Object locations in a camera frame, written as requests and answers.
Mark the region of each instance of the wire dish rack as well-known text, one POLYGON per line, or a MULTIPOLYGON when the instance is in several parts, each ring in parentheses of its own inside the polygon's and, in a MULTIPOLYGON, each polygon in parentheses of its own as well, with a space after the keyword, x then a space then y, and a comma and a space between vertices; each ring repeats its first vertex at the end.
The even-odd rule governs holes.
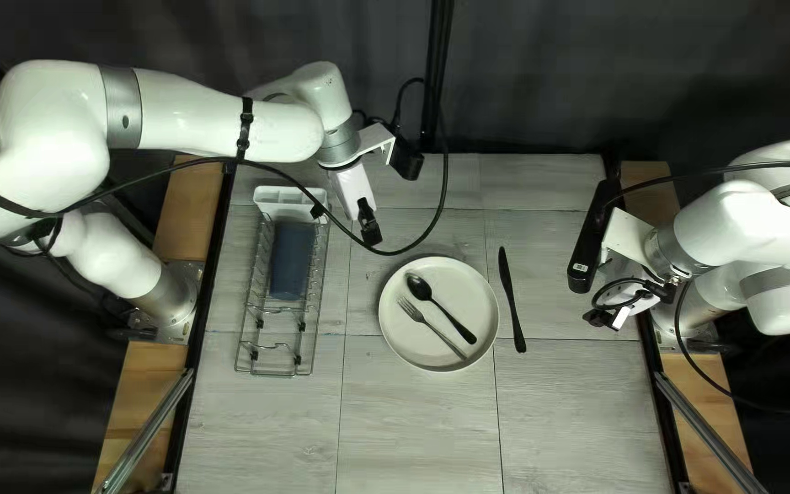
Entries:
POLYGON ((256 376, 308 376, 313 373, 316 354, 329 224, 313 223, 315 237, 306 288, 293 301, 269 294, 275 227, 276 223, 262 214, 234 370, 256 376))

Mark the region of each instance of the black knife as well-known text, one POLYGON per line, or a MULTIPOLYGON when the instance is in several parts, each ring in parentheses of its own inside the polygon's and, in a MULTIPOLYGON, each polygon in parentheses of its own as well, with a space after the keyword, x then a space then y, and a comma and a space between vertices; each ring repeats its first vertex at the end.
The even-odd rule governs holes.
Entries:
POLYGON ((507 268, 507 256, 505 248, 499 247, 499 277, 502 286, 505 287, 507 304, 511 307, 511 326, 513 326, 513 346, 518 354, 526 353, 526 340, 523 339, 523 330, 520 327, 520 319, 517 318, 517 306, 513 301, 513 286, 511 285, 511 271, 507 268))

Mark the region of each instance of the blue sponge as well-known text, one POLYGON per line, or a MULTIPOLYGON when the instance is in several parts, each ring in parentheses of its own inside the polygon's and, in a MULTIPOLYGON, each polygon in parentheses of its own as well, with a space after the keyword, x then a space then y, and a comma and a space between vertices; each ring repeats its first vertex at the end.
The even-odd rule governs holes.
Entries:
POLYGON ((296 301, 304 295, 315 238, 316 228, 313 223, 276 224, 270 262, 271 297, 296 301))

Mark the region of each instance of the white robotic arm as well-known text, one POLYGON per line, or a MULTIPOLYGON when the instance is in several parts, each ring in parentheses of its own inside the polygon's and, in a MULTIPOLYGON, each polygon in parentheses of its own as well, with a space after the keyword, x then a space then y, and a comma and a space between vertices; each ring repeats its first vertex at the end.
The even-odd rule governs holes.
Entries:
MULTIPOLYGON (((782 161, 790 161, 790 140, 747 153, 731 165, 782 161)), ((682 308, 679 326, 683 337, 693 336, 703 323, 742 307, 748 307, 763 333, 788 334, 790 168, 734 172, 726 179, 682 209, 672 224, 658 229, 616 211, 617 220, 609 223, 607 230, 607 246, 645 265, 663 280, 679 283, 695 279, 682 308), (622 241, 631 237, 634 241, 622 241)), ((625 272, 642 276, 635 268, 603 271, 609 278, 620 278, 625 272)), ((625 284, 602 300, 626 300, 625 294, 634 291, 635 285, 625 284)), ((643 300, 631 314, 653 306, 655 324, 664 333, 673 333, 674 307, 656 305, 658 301, 656 297, 643 300)))
MULTIPOLYGON (((0 86, 0 237, 91 194, 108 171, 109 148, 244 153, 274 163, 315 155, 338 171, 360 167, 364 152, 383 148, 388 162, 394 137, 382 126, 348 126, 352 108, 334 64, 312 63, 259 88, 268 90, 291 99, 231 96, 152 70, 59 61, 17 65, 0 86)), ((363 169, 351 178, 372 215, 363 169)), ((356 198, 344 188, 348 184, 335 184, 339 196, 356 198)), ((357 199, 344 204, 350 219, 358 213, 357 199)), ((52 255, 65 256, 82 276, 149 314, 169 320, 192 309, 192 294, 108 213, 69 212, 53 238, 41 239, 52 255)))

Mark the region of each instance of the black spoon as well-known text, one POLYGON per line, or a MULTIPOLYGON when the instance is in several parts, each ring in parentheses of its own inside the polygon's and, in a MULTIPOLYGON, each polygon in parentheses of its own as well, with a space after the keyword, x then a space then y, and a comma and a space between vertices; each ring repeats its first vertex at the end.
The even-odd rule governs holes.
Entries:
POLYGON ((462 338, 465 338, 465 341, 467 341, 469 344, 477 343, 477 337, 474 336, 471 331, 468 331, 465 326, 456 321, 455 318, 451 316, 449 312, 447 312, 447 309, 441 307, 440 303, 434 301, 432 298, 432 287, 428 286, 428 283, 424 279, 420 278, 416 274, 408 273, 407 289, 409 289, 410 293, 416 297, 416 300, 430 301, 434 305, 438 306, 438 309, 441 309, 441 312, 444 312, 444 315, 450 320, 450 322, 453 323, 453 327, 455 327, 456 331, 459 331, 459 334, 462 335, 462 338))

